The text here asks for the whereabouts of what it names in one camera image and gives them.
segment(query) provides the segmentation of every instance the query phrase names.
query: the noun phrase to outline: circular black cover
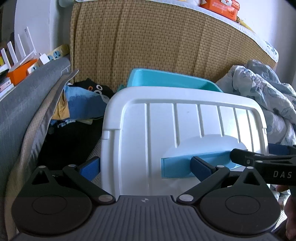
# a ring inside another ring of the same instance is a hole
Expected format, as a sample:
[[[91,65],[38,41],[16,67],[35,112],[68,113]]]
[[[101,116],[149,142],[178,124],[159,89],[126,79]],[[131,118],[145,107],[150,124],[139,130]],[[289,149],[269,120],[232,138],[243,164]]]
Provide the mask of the circular black cover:
[[[17,197],[14,201],[12,216],[21,232],[40,236],[59,235],[87,220],[92,203],[84,193],[58,185],[46,188],[46,185],[36,185],[34,193],[38,195]]]
[[[248,184],[208,193],[201,200],[200,211],[213,227],[238,235],[269,231],[280,215],[280,207],[271,192]]]

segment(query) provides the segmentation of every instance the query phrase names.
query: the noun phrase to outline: screw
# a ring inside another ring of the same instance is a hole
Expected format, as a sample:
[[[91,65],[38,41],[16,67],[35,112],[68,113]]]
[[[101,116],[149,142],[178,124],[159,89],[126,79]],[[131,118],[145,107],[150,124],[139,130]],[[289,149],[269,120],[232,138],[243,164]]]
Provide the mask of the screw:
[[[193,196],[189,194],[183,194],[179,197],[179,199],[183,202],[191,202],[193,200]]]
[[[113,197],[111,195],[105,194],[105,195],[101,195],[99,196],[99,200],[101,202],[109,202],[113,199]]]

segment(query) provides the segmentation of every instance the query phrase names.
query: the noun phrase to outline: human hand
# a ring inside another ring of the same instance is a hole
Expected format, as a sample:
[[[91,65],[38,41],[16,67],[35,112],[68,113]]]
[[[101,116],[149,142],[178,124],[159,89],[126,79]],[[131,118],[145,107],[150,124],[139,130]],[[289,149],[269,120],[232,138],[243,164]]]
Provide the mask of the human hand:
[[[284,192],[288,189],[288,186],[283,185],[276,187],[277,192]],[[288,198],[284,211],[287,215],[286,236],[289,240],[292,240],[296,238],[296,198],[292,195]]]

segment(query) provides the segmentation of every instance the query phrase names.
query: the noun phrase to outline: gray ribbed plate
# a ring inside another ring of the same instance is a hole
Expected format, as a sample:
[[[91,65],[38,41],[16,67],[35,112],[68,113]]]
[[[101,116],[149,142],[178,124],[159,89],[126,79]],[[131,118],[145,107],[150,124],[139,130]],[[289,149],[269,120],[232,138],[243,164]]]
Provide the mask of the gray ribbed plate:
[[[202,222],[193,207],[176,204],[171,196],[121,196],[98,207],[79,229],[59,237],[19,234],[14,241],[239,241]],[[246,241],[278,241],[272,234]]]

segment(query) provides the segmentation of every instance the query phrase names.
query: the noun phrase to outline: teal storage bin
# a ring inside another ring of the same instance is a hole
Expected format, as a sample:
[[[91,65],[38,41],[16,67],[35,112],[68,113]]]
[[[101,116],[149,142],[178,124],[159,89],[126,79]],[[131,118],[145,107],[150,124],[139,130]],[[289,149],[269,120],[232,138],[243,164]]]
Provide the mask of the teal storage bin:
[[[165,86],[223,92],[209,80],[153,69],[133,69],[127,83],[127,87],[132,86]]]

